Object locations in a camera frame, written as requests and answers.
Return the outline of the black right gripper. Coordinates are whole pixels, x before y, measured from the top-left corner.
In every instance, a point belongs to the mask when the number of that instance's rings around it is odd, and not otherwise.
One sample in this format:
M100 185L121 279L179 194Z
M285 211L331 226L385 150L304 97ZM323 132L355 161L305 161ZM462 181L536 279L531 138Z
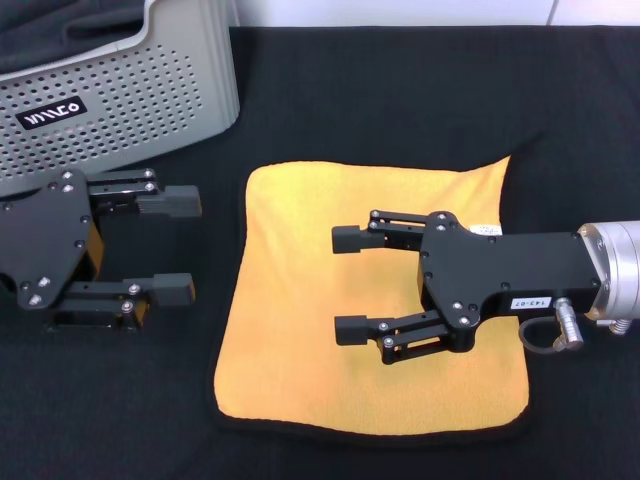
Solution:
M422 313L399 318L334 319L339 346L374 341L385 365L448 350L470 350L482 322L514 315L523 327L550 321L554 350L582 343L577 317L601 285L576 233L480 235L449 212L428 216L372 210L364 229L331 230L334 254L387 248L419 254Z

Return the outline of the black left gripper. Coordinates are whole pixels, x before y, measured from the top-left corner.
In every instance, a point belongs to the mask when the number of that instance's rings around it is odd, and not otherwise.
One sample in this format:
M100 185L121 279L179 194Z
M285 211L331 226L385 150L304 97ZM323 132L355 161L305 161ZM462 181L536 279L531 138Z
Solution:
M49 328L139 330L151 307L194 303L188 273L98 281L105 245L97 220L117 214L195 218L194 185L162 186L153 169L56 174L22 198L1 202L1 284Z

